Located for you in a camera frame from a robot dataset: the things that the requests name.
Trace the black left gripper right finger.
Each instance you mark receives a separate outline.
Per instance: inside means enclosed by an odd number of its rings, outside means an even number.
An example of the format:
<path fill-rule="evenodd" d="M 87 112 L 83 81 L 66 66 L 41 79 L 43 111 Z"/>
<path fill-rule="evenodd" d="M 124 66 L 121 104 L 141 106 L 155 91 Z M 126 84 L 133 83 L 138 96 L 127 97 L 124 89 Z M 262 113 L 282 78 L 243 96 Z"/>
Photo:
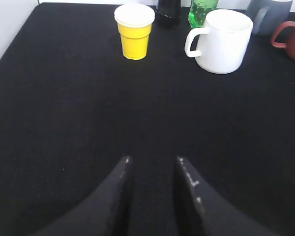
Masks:
<path fill-rule="evenodd" d="M 176 157 L 176 224 L 181 236 L 274 235 L 231 205 L 180 156 Z"/>

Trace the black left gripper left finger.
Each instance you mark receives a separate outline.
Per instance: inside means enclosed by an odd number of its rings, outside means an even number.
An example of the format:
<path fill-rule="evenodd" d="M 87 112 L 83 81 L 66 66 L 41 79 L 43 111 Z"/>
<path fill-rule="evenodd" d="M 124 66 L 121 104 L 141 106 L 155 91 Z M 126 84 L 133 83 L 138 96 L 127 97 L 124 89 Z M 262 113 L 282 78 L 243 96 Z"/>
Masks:
<path fill-rule="evenodd" d="M 124 156 L 81 203 L 34 236 L 125 236 L 133 194 L 131 156 Z"/>

